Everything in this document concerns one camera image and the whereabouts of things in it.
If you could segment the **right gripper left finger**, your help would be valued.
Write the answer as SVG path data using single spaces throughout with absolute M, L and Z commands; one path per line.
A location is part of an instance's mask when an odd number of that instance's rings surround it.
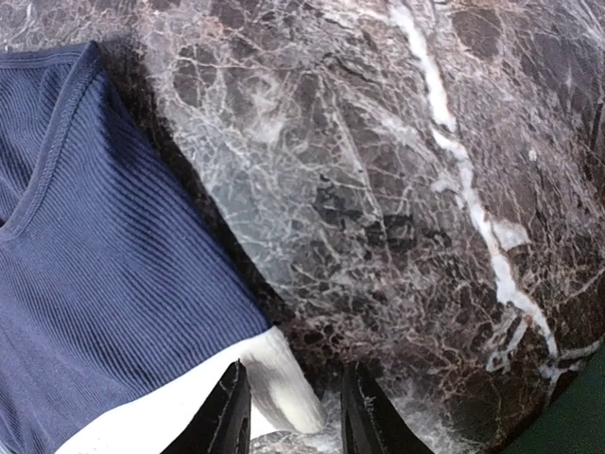
M 251 388 L 246 367 L 235 361 L 163 454 L 247 454 L 250 442 Z

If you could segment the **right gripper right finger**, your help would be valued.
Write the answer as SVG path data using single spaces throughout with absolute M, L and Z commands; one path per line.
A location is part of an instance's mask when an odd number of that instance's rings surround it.
M 407 426 L 362 362 L 346 366 L 340 401 L 344 453 L 433 453 Z

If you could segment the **navy underwear white waistband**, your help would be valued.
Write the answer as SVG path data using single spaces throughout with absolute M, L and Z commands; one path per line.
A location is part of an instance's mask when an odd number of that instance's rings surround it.
M 323 429 L 321 404 L 95 43 L 1 58 L 1 443 L 159 453 L 225 369 L 251 434 Z

